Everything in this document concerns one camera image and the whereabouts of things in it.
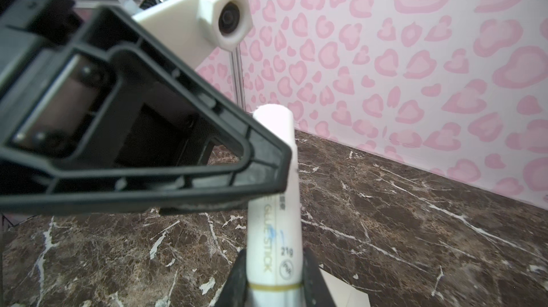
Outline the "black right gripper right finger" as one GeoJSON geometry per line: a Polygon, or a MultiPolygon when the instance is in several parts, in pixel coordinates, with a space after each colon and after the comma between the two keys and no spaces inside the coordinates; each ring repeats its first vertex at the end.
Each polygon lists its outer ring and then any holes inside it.
{"type": "Polygon", "coordinates": [[[306,307],[335,307],[328,285],[312,250],[303,250],[303,293],[306,307]]]}

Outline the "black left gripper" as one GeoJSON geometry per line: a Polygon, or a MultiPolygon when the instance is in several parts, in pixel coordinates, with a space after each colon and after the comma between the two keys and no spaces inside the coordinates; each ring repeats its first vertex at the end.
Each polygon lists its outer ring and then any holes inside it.
{"type": "Polygon", "coordinates": [[[115,9],[17,0],[1,16],[1,164],[115,163],[115,9]]]}

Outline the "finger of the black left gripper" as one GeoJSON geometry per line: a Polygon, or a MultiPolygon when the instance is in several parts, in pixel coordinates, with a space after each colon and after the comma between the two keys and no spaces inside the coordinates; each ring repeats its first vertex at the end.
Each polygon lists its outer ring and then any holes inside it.
{"type": "Polygon", "coordinates": [[[285,191],[291,148],[115,11],[116,163],[1,164],[1,210],[199,213],[285,191]]]}

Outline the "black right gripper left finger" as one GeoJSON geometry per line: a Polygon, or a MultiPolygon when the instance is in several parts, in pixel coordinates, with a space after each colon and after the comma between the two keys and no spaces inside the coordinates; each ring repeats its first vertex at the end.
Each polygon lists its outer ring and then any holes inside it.
{"type": "Polygon", "coordinates": [[[223,285],[215,307],[244,307],[247,298],[246,250],[242,249],[235,259],[223,285]]]}

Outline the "cream white envelope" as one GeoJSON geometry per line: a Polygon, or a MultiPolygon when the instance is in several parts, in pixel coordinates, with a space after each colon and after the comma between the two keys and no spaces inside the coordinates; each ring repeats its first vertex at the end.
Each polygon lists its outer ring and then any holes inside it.
{"type": "Polygon", "coordinates": [[[320,269],[337,307],[371,307],[368,294],[320,269]]]}

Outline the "white glue stick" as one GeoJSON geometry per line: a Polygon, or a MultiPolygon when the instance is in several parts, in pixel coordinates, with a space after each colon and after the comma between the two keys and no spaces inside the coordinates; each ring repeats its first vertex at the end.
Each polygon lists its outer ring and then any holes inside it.
{"type": "Polygon", "coordinates": [[[291,164],[283,193],[248,203],[245,305],[302,306],[303,237],[293,113],[266,104],[253,117],[291,148],[291,164]]]}

